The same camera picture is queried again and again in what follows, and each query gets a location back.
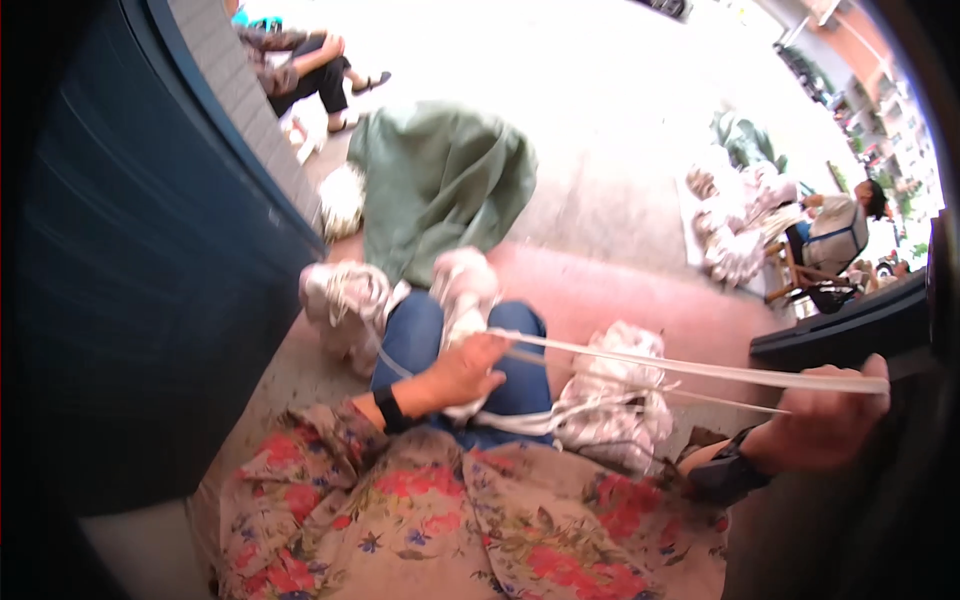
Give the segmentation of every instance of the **blue jeans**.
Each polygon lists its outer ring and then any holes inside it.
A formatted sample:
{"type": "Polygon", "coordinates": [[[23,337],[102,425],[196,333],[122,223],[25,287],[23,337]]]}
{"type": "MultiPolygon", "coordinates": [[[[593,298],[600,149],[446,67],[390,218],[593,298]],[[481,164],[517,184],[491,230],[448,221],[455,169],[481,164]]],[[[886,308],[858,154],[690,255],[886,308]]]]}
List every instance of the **blue jeans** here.
{"type": "MultiPolygon", "coordinates": [[[[546,337],[543,321],[522,302],[498,304],[490,313],[489,323],[491,327],[546,337]]],[[[437,360],[443,331],[444,311],[440,305],[426,292],[414,290],[391,313],[387,321],[387,331],[383,336],[383,350],[407,371],[413,374],[421,373],[437,360]]],[[[543,356],[544,348],[540,346],[517,344],[516,348],[543,356]]],[[[529,415],[550,411],[550,386],[544,367],[505,357],[500,359],[494,368],[506,373],[507,381],[491,392],[483,406],[484,411],[495,415],[529,415]]],[[[382,359],[377,359],[371,389],[397,383],[402,378],[382,359]]],[[[440,413],[430,415],[427,422],[451,434],[457,443],[466,449],[475,446],[487,449],[520,440],[539,444],[553,442],[553,437],[549,434],[526,436],[486,425],[468,424],[466,429],[457,429],[440,413]]]]}

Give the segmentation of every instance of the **building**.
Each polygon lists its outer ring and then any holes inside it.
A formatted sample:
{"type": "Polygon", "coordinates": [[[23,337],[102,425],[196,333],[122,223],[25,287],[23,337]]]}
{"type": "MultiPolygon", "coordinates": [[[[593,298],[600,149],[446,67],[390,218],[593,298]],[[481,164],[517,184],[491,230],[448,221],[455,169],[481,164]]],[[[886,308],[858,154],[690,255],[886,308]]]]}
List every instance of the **building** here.
{"type": "Polygon", "coordinates": [[[897,192],[922,184],[924,198],[917,204],[942,206],[936,156],[923,113],[893,50],[859,3],[756,2],[787,28],[781,43],[804,52],[842,90],[834,116],[851,138],[859,138],[853,145],[870,170],[889,173],[897,192]]]}

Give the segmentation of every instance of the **hand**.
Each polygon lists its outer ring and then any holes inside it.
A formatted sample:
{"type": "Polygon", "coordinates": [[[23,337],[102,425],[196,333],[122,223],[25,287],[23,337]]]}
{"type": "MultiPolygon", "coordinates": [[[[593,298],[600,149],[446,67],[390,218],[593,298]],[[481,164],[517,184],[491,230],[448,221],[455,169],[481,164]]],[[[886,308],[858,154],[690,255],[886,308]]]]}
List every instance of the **hand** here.
{"type": "Polygon", "coordinates": [[[430,411],[460,406],[486,396],[507,380],[500,371],[492,371],[513,341],[474,333],[460,346],[440,353],[437,362],[415,379],[430,397],[430,411]]]}
{"type": "Polygon", "coordinates": [[[324,45],[320,47],[320,50],[324,53],[324,56],[333,60],[344,54],[345,47],[346,44],[344,43],[344,39],[342,37],[335,36],[334,34],[327,34],[326,39],[324,40],[324,45]]]}
{"type": "MultiPolygon", "coordinates": [[[[889,379],[887,362],[879,354],[868,358],[859,372],[827,365],[804,373],[889,379]]],[[[776,415],[751,431],[740,445],[744,456],[770,475],[847,463],[887,414],[890,395],[785,390],[778,406],[791,414],[776,415]]]]}

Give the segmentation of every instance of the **white shirt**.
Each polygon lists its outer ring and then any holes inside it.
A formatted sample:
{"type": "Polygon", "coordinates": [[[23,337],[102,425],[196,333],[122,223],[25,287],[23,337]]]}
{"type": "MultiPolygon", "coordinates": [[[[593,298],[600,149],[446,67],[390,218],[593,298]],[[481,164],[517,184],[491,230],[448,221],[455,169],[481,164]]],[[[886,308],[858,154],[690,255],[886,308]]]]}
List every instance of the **white shirt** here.
{"type": "Polygon", "coordinates": [[[867,246],[870,232],[867,215],[846,194],[824,196],[824,207],[810,226],[810,241],[804,244],[804,264],[831,274],[842,272],[867,246]],[[852,228],[835,235],[835,231],[852,228]],[[817,240],[819,236],[829,236],[817,240]]]}

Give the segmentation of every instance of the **brick wall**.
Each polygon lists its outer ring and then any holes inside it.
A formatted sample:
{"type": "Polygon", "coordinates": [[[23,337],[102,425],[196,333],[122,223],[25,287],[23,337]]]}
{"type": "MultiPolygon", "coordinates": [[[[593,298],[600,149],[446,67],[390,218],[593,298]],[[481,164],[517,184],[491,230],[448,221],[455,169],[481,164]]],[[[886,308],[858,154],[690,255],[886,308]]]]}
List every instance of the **brick wall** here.
{"type": "Polygon", "coordinates": [[[247,65],[224,0],[169,0],[193,59],[233,125],[303,218],[321,232],[320,198],[280,131],[260,83],[247,65]]]}

